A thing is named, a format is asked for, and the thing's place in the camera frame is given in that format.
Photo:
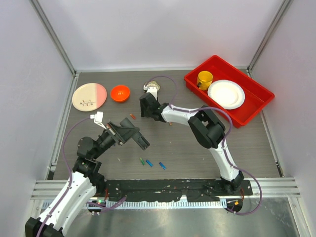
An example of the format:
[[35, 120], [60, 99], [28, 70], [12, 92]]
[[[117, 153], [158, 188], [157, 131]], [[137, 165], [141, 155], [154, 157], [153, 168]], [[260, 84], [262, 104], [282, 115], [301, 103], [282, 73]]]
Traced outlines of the black remote control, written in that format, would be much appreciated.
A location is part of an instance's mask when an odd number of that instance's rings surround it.
[[150, 146], [150, 143], [140, 132], [135, 133], [132, 138], [143, 151]]

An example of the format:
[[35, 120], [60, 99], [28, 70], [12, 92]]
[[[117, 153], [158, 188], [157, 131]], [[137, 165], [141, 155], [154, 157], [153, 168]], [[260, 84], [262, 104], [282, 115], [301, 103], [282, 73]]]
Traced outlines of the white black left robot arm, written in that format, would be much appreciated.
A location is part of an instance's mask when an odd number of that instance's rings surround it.
[[83, 137], [78, 142], [77, 160], [69, 168], [69, 179], [49, 207], [38, 217], [25, 224], [27, 237], [63, 237], [69, 227], [94, 196], [100, 197], [106, 189], [104, 175], [99, 173], [97, 159], [114, 144], [123, 145], [133, 139], [143, 150], [149, 146], [142, 142], [140, 129], [124, 118], [119, 125], [108, 122], [97, 139]]

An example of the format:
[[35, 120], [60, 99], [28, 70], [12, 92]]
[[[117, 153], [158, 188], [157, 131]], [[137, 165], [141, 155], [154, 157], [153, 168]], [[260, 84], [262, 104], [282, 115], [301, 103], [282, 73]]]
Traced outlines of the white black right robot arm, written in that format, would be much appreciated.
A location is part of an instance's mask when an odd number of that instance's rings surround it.
[[220, 171], [225, 193], [236, 194], [241, 189], [244, 175], [240, 171], [228, 149], [224, 124], [214, 114], [214, 107], [203, 106], [198, 109], [181, 108], [167, 103], [160, 104], [151, 93], [140, 98], [141, 116], [155, 121], [178, 123], [190, 127], [197, 142], [208, 149]]

